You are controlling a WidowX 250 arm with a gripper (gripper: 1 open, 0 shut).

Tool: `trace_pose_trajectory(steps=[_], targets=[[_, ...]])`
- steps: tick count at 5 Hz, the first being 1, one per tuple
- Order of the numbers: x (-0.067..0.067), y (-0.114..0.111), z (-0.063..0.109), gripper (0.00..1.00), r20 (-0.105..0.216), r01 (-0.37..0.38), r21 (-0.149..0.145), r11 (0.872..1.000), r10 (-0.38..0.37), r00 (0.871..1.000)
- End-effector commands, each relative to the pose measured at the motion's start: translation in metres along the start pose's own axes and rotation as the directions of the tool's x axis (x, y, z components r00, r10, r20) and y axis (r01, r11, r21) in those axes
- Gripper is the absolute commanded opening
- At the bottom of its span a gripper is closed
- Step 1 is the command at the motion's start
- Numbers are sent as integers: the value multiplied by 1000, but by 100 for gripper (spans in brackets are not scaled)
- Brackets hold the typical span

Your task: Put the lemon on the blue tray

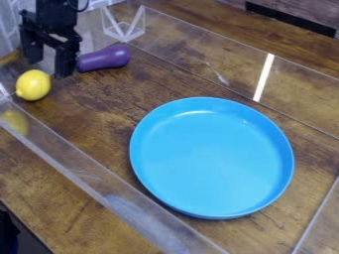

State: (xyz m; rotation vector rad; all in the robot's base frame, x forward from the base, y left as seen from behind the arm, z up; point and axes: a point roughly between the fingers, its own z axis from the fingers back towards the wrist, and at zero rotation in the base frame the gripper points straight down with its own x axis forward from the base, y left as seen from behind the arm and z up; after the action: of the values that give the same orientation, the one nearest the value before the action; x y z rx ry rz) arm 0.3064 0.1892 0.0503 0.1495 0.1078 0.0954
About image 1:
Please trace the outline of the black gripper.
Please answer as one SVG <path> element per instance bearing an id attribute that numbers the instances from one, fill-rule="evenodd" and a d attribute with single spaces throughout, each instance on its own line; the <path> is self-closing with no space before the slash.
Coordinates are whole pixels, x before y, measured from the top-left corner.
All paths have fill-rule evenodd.
<path id="1" fill-rule="evenodd" d="M 19 41 L 29 64 L 43 58 L 43 45 L 55 49 L 54 78 L 73 74 L 79 53 L 81 36 L 74 30 L 77 16 L 87 7 L 87 0 L 34 0 L 34 11 L 22 9 Z"/>

